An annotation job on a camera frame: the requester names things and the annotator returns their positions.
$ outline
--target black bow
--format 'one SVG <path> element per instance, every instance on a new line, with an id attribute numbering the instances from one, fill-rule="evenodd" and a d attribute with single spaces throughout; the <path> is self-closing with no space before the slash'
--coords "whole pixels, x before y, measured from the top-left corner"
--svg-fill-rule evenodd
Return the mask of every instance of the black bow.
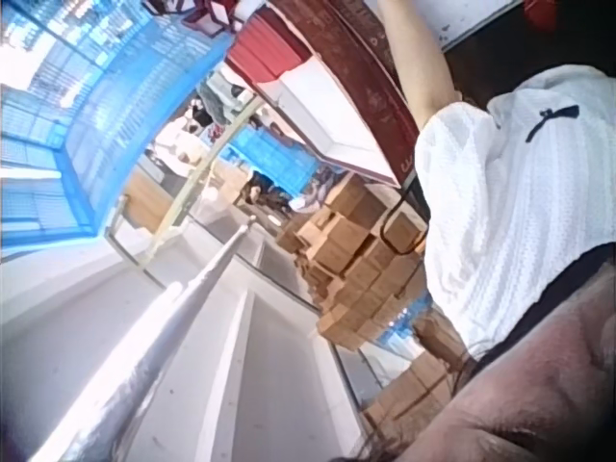
<path id="1" fill-rule="evenodd" d="M 554 112 L 552 109 L 547 109 L 546 111 L 541 111 L 539 115 L 543 119 L 537 125 L 535 125 L 532 130 L 530 130 L 530 133 L 526 137 L 526 142 L 531 142 L 537 132 L 541 130 L 541 127 L 543 127 L 548 120 L 559 117 L 578 118 L 579 106 L 569 106 L 567 108 L 559 109 L 556 112 Z"/>

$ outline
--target white lace top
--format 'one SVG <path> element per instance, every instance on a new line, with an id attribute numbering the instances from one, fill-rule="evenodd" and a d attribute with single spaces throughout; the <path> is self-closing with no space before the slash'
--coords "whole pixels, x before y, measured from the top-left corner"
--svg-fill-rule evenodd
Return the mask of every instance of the white lace top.
<path id="1" fill-rule="evenodd" d="M 616 80 L 564 65 L 488 113 L 452 104 L 422 130 L 416 168 L 428 289 L 477 355 L 581 254 L 616 241 Z"/>

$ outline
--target blue mesh fence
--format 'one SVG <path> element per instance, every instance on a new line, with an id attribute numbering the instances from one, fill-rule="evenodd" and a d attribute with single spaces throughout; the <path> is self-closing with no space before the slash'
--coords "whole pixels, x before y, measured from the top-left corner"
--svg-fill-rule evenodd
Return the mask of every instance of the blue mesh fence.
<path id="1" fill-rule="evenodd" d="M 3 245 L 91 239 L 147 143 L 231 39 L 153 18 L 138 0 L 5 0 L 2 14 L 2 46 L 19 61 L 3 85 L 2 164 L 60 174 L 3 184 Z"/>

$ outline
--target white sleeve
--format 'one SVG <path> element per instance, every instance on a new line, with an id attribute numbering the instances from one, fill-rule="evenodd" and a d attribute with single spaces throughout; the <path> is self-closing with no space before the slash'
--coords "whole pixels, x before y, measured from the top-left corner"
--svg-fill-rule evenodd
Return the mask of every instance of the white sleeve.
<path id="1" fill-rule="evenodd" d="M 446 305 L 474 273 L 490 237 L 487 164 L 499 129 L 486 112 L 454 103 L 434 115 L 415 147 L 415 165 L 430 208 L 425 268 L 428 289 Z"/>

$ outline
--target cardboard box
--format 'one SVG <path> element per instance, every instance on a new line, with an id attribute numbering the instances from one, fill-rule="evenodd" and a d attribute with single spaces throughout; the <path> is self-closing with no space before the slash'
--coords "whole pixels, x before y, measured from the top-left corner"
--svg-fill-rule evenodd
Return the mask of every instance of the cardboard box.
<path id="1" fill-rule="evenodd" d="M 342 215 L 337 215 L 330 220 L 323 228 L 322 233 L 351 255 L 357 251 L 370 234 L 367 229 Z"/>
<path id="2" fill-rule="evenodd" d="M 345 214 L 345 217 L 365 229 L 372 229 L 387 208 L 372 193 L 366 192 L 357 205 Z"/>
<path id="3" fill-rule="evenodd" d="M 380 226 L 379 222 L 372 229 L 375 236 L 380 236 Z M 383 234 L 398 252 L 405 252 L 418 238 L 420 231 L 407 215 L 397 213 L 388 221 Z"/>
<path id="4" fill-rule="evenodd" d="M 339 245 L 327 236 L 321 236 L 307 251 L 306 258 L 313 262 L 320 263 L 326 270 L 334 274 L 340 274 L 348 265 L 352 254 L 345 252 Z"/>
<path id="5" fill-rule="evenodd" d="M 398 298 L 406 305 L 417 300 L 424 294 L 427 289 L 427 282 L 425 280 L 425 266 L 422 263 L 421 266 L 415 271 L 413 277 L 406 283 L 402 292 L 398 295 Z"/>
<path id="6" fill-rule="evenodd" d="M 403 286 L 403 282 L 392 281 L 388 274 L 382 272 L 372 283 L 370 290 L 373 291 L 376 296 L 386 299 L 390 295 L 397 294 Z"/>
<path id="7" fill-rule="evenodd" d="M 320 209 L 318 209 L 311 217 L 310 222 L 312 222 L 319 229 L 323 229 L 325 225 L 334 218 L 335 213 L 332 210 L 323 205 Z"/>
<path id="8" fill-rule="evenodd" d="M 319 303 L 322 313 L 328 313 L 334 309 L 334 307 L 338 304 L 338 302 L 334 299 L 332 294 L 329 293 L 329 288 L 327 289 L 327 298 Z"/>
<path id="9" fill-rule="evenodd" d="M 289 253 L 296 253 L 304 247 L 304 243 L 294 233 L 289 232 L 280 233 L 276 243 Z"/>
<path id="10" fill-rule="evenodd" d="M 331 189 L 325 199 L 325 205 L 333 212 L 348 215 L 355 210 L 364 194 L 366 194 L 366 188 L 361 177 L 348 173 L 340 183 Z"/>
<path id="11" fill-rule="evenodd" d="M 378 399 L 375 400 L 368 409 L 362 412 L 362 416 L 366 419 L 368 424 L 367 430 L 375 430 L 380 427 L 380 424 L 385 420 L 386 412 Z"/>
<path id="12" fill-rule="evenodd" d="M 295 214 L 293 217 L 287 221 L 283 227 L 284 232 L 289 232 L 294 234 L 299 228 L 301 228 L 306 221 L 308 221 L 309 217 L 304 214 Z"/>
<path id="13" fill-rule="evenodd" d="M 385 302 L 372 315 L 372 321 L 382 327 L 389 327 L 389 323 L 395 321 L 398 314 L 406 307 L 394 295 L 390 295 Z"/>
<path id="14" fill-rule="evenodd" d="M 364 287 L 369 287 L 378 277 L 379 271 L 369 260 L 363 257 L 355 258 L 345 269 L 344 277 Z"/>
<path id="15" fill-rule="evenodd" d="M 439 382 L 436 387 L 434 387 L 431 391 L 431 395 L 435 398 L 439 403 L 445 407 L 451 401 L 452 398 L 452 383 L 451 380 L 447 377 L 446 379 Z"/>
<path id="16" fill-rule="evenodd" d="M 411 370 L 404 371 L 378 394 L 378 402 L 394 419 L 407 412 L 429 394 L 427 388 Z"/>
<path id="17" fill-rule="evenodd" d="M 415 337 L 422 347 L 438 359 L 445 361 L 451 371 L 462 371 L 469 353 L 449 320 L 435 310 L 422 313 L 413 321 Z"/>
<path id="18" fill-rule="evenodd" d="M 420 264 L 419 255 L 397 255 L 389 267 L 381 272 L 381 276 L 404 287 L 413 272 L 419 272 L 418 265 Z"/>
<path id="19" fill-rule="evenodd" d="M 306 275 L 319 281 L 324 286 L 327 286 L 334 278 L 331 272 L 315 262 L 308 264 Z"/>
<path id="20" fill-rule="evenodd" d="M 296 232 L 297 237 L 308 245 L 315 244 L 322 236 L 322 231 L 312 221 L 306 221 Z"/>
<path id="21" fill-rule="evenodd" d="M 359 299 L 355 303 L 353 303 L 351 308 L 354 311 L 361 313 L 362 316 L 366 318 L 371 318 L 372 315 L 374 315 L 374 313 L 378 311 L 378 307 L 381 306 L 382 303 L 382 298 L 375 295 L 371 291 L 367 291 L 361 294 Z"/>
<path id="22" fill-rule="evenodd" d="M 366 260 L 378 270 L 385 270 L 394 259 L 394 252 L 376 236 L 369 236 L 359 249 Z"/>
<path id="23" fill-rule="evenodd" d="M 344 347 L 349 351 L 357 351 L 366 341 L 354 332 L 347 332 L 344 337 L 332 342 L 339 347 Z"/>
<path id="24" fill-rule="evenodd" d="M 337 321 L 333 311 L 321 316 L 317 322 L 317 330 L 323 338 L 350 351 L 356 351 L 365 343 L 359 335 Z"/>
<path id="25" fill-rule="evenodd" d="M 327 290 L 329 296 L 337 303 L 353 306 L 366 291 L 366 287 L 338 277 L 329 284 Z"/>
<path id="26" fill-rule="evenodd" d="M 398 441 L 401 438 L 405 444 L 412 444 L 442 410 L 443 405 L 432 395 L 423 398 L 398 418 Z"/>
<path id="27" fill-rule="evenodd" d="M 435 387 L 443 377 L 448 375 L 445 365 L 427 351 L 413 360 L 410 369 L 428 389 Z"/>
<path id="28" fill-rule="evenodd" d="M 361 313 L 358 313 L 345 305 L 336 305 L 328 314 L 334 318 L 336 323 L 339 323 L 344 327 L 348 327 L 353 332 L 356 332 L 366 320 L 366 317 Z"/>
<path id="29" fill-rule="evenodd" d="M 376 340 L 381 334 L 384 332 L 384 328 L 380 325 L 376 324 L 371 320 L 367 320 L 362 324 L 362 326 L 357 330 L 357 335 L 366 339 L 366 340 Z"/>

